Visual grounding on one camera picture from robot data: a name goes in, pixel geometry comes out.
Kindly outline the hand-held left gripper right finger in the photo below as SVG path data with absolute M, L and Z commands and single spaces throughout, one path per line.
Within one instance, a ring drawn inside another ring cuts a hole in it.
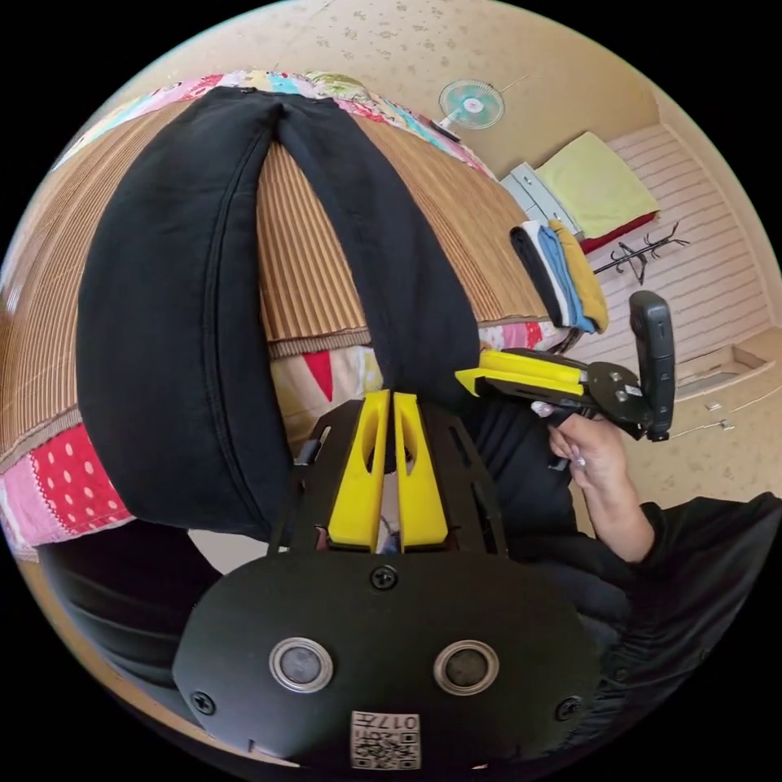
M 403 547 L 440 547 L 448 525 L 417 397 L 393 395 L 398 518 Z

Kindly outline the person's right hand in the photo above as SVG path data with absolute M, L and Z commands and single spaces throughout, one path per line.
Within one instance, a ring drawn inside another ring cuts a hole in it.
M 630 487 L 626 451 L 619 428 L 596 416 L 557 417 L 554 406 L 533 402 L 532 412 L 547 426 L 554 456 L 565 459 L 586 493 L 614 494 Z

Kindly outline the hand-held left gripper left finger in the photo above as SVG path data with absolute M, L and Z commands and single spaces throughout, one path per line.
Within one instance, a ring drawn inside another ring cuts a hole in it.
M 336 547 L 374 547 L 380 529 L 385 475 L 390 392 L 366 395 L 354 432 L 327 527 Z

